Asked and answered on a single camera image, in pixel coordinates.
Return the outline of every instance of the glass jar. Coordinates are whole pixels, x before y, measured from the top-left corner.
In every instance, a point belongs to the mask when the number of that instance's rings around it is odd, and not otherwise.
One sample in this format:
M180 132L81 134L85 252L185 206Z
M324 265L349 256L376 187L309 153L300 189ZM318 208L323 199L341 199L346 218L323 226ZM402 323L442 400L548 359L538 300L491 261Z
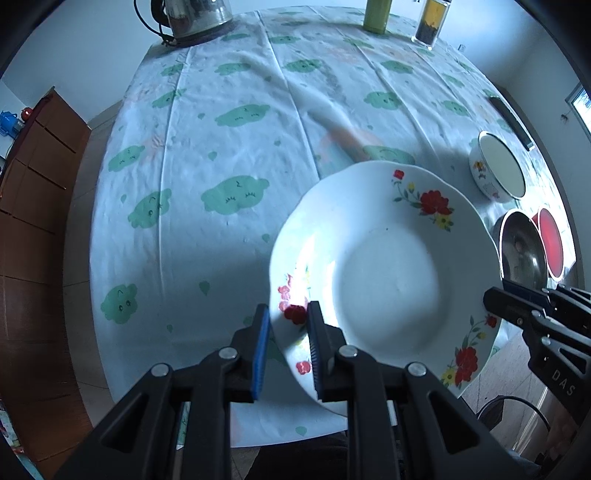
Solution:
M411 40L432 50L451 4L451 0L426 0L417 32Z
M368 0L363 29L378 35L385 34L391 5L392 0Z

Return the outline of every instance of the floral plate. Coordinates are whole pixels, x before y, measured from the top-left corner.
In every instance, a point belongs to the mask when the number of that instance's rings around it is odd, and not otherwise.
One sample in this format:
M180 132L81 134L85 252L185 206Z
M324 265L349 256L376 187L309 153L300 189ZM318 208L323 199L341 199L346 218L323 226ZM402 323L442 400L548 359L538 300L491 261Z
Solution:
M269 275L275 341L313 399L310 300L347 343L382 363L423 362L456 396L500 326L482 304L502 287L491 236L464 195L415 166L368 161L323 179L282 227Z

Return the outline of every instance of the white wall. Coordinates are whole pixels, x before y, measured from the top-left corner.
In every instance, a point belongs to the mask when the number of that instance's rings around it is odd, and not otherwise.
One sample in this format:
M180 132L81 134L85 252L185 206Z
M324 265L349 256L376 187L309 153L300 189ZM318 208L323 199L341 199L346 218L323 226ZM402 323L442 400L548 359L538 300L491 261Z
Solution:
M139 3L149 16L148 1ZM2 80L33 106L55 85L88 121L123 97L156 40L132 0L66 0L31 34Z
M6 84L0 80L0 111L9 111L21 117L21 110L25 108L25 104L22 103L14 93L6 86ZM0 135L0 157L6 158L6 152L12 145L12 138Z
M549 35L544 34L530 57L506 86L538 132L566 192L579 236L581 267L587 286L591 278L591 221L589 179L591 141L565 99L579 79Z
M441 37L505 86L544 29L515 0L453 0Z
M366 0L230 0L239 14L297 4L364 8ZM424 0L394 0L392 12L417 19ZM151 20L149 0L138 0ZM539 33L514 0L453 0L442 36L494 82L504 85ZM135 16L132 0L66 0L25 42L3 80L35 105L52 85L86 121L123 97L148 47L158 37Z

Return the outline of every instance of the table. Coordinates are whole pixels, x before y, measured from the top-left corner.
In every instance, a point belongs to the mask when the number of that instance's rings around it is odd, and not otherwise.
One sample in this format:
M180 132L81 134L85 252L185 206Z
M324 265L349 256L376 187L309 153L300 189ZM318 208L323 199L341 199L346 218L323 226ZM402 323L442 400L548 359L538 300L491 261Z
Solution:
M382 36L362 21L352 8L250 12L222 38L146 55L108 142L92 225L95 330L115 400L157 362L186 367L227 345L268 301L273 242L300 197L354 162L427 168L489 229L510 208L549 204L573 265L548 167L488 104L498 91L487 78L444 41L413 44L412 20L391 15ZM484 129L518 156L523 201L492 204L474 183L467 158ZM345 429L299 388L274 342L268 350L261 401L232 406L232 446Z

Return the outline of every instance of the yellow flower pattern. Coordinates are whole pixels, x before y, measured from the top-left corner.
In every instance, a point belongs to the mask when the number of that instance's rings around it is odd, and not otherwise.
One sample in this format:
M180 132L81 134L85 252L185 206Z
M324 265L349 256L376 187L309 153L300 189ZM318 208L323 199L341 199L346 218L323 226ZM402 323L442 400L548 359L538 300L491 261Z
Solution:
M436 213L434 215L435 218L435 225L437 225L441 230L449 229L451 225L453 225L452 221L449 218L449 215L442 215L441 213Z
M453 367L448 368L443 372L441 376L441 383L446 387L449 387L452 383L454 378L456 378L456 369Z

